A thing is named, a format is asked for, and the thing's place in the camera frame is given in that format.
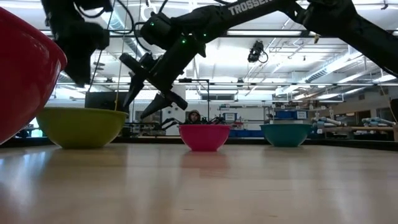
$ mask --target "duct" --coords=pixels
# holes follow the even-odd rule
[[[74,82],[75,81],[73,81],[71,78],[69,78],[67,74],[63,72],[60,73],[57,80],[57,83],[74,83]]]
[[[319,66],[308,72],[308,74],[298,81],[299,83],[310,83],[320,77],[325,75],[331,74],[334,71],[337,71],[353,62],[355,62],[356,58],[361,56],[361,52],[358,52],[356,49],[348,46],[348,49],[345,50],[343,53],[340,53],[336,57],[333,57],[327,60],[323,65]],[[285,86],[282,88],[276,89],[276,95],[282,95],[290,93],[298,88],[298,86]]]

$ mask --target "ceiling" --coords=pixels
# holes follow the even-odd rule
[[[145,1],[124,0],[125,4],[136,22],[145,21],[149,17],[151,11],[159,10],[162,1],[149,1],[150,7],[147,7]],[[356,9],[360,15],[376,25],[387,30],[396,30],[398,21],[396,18],[398,10],[398,0],[354,0]],[[381,10],[384,2],[389,4],[385,10]],[[308,2],[298,1],[302,7],[306,7]],[[163,13],[169,17],[180,16],[190,12],[196,7],[206,6],[209,4],[218,4],[211,0],[169,0]],[[126,13],[121,6],[116,4],[114,17],[119,19],[118,22],[124,25],[125,29],[129,29],[131,23],[126,17]],[[19,1],[0,1],[0,6],[11,11],[15,15],[21,17],[25,21],[32,24],[40,30],[48,30],[45,26],[45,15],[41,7],[40,1],[37,0],[19,0]],[[107,17],[109,14],[97,19],[88,19],[107,27]],[[233,29],[256,29],[256,30],[304,30],[304,28],[289,20],[289,18],[281,13],[274,12],[272,14],[262,16],[258,19],[238,25]],[[249,49],[256,40],[262,40],[268,52],[269,60],[265,64],[248,63],[247,57]],[[145,47],[150,49],[153,54],[162,54],[164,51],[158,47],[148,45],[144,40],[141,42]],[[134,55],[137,47],[132,47],[126,39],[111,38],[111,44],[103,52],[99,61],[104,63],[103,70],[98,71],[95,83],[104,82],[107,78],[112,78],[114,82],[129,82],[128,68],[121,65],[118,57],[127,52]],[[98,53],[93,54],[92,62],[98,61]],[[210,79],[213,82],[236,82],[238,78],[243,78],[245,82],[263,82],[263,83],[291,83],[300,82],[304,78],[312,77],[312,83],[338,83],[341,80],[351,77],[345,83],[360,82],[369,83],[372,80],[380,78],[380,69],[378,69],[372,61],[363,58],[355,49],[348,50],[346,43],[339,39],[320,39],[314,44],[313,38],[253,38],[246,37],[221,37],[210,42],[206,46],[207,57],[203,58],[199,55],[195,57],[195,63],[192,61],[186,68],[185,77]],[[331,64],[337,57],[341,58],[340,62],[334,63],[333,68],[328,66],[327,72],[317,75],[320,68]],[[120,86],[121,89],[128,89],[128,85]],[[226,89],[237,88],[236,86],[228,86]],[[107,86],[107,89],[115,89],[115,86]],[[333,88],[331,86],[299,86],[299,88],[289,85],[277,86],[259,86],[258,88],[249,88],[249,94],[253,94],[258,90],[275,90],[277,95],[293,93],[294,97],[300,95],[310,95],[317,93],[311,97],[324,95],[326,92],[347,92],[354,87]]]

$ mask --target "pink bowl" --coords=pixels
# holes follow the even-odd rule
[[[43,109],[67,58],[47,36],[1,7],[0,30],[1,144]]]
[[[215,152],[228,139],[230,129],[220,124],[183,124],[180,135],[192,151]]]

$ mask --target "wooden table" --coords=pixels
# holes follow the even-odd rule
[[[0,221],[395,224],[397,165],[395,152],[327,146],[1,150]]]

